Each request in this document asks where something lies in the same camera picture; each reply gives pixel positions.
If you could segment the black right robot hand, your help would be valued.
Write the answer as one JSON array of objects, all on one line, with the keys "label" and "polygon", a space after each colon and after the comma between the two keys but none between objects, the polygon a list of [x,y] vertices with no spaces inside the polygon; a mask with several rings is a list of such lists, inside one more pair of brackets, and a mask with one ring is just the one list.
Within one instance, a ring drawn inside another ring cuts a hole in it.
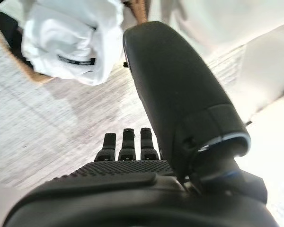
[{"label": "black right robot hand", "polygon": [[151,128],[122,148],[105,135],[95,160],[48,181],[10,210],[5,227],[276,227],[262,178],[236,157],[251,138],[224,89],[175,30],[147,22],[125,31],[128,68]]}]

